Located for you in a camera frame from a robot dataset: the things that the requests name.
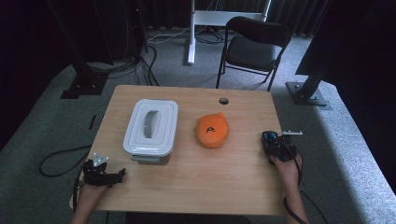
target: wooden table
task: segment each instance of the wooden table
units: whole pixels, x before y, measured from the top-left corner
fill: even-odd
[[[219,98],[226,97],[227,105]],[[131,161],[122,146],[134,105],[140,99],[174,100],[177,135],[166,165]],[[203,115],[224,112],[230,125],[220,148],[202,147],[194,128]],[[121,184],[109,189],[96,209],[194,214],[284,215],[284,189],[265,158],[263,131],[280,132],[267,91],[118,86],[90,156],[108,156],[107,173],[126,168]]]

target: hole in table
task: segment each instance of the hole in table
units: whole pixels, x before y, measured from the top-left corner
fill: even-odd
[[[230,101],[225,97],[221,97],[221,98],[219,98],[219,103],[221,105],[227,105],[228,103],[230,103]]]

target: human arm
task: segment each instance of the human arm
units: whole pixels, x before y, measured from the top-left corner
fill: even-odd
[[[299,171],[296,167],[296,162],[299,167],[302,167],[302,157],[297,155],[295,158],[296,161],[280,161],[275,157],[272,157],[271,159],[274,162],[279,178],[285,187],[288,208],[305,223],[309,223],[298,186]],[[300,223],[289,212],[287,213],[287,220],[289,224]]]
[[[86,224],[108,186],[84,185],[79,190],[78,205],[70,224]]]

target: human hand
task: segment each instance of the human hand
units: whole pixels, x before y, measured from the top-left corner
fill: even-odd
[[[71,223],[88,223],[91,212],[99,203],[107,188],[108,186],[96,187],[88,184],[82,186],[78,194],[77,209]]]
[[[78,195],[78,208],[83,207],[85,211],[93,211],[106,189],[108,189],[108,186],[96,187],[88,184],[82,186]]]
[[[271,160],[276,166],[279,178],[282,180],[283,184],[287,186],[297,186],[299,182],[299,170],[297,169],[296,162],[299,169],[302,169],[303,158],[297,154],[295,160],[290,161],[280,161],[274,156],[271,156]]]

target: white desk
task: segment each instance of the white desk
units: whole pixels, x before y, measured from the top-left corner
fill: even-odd
[[[262,13],[251,12],[229,12],[229,11],[204,11],[195,10],[195,0],[191,0],[191,37],[189,49],[189,64],[194,64],[195,59],[195,25],[224,26],[227,21],[236,16],[244,16],[253,20],[265,21],[271,0],[265,2]]]

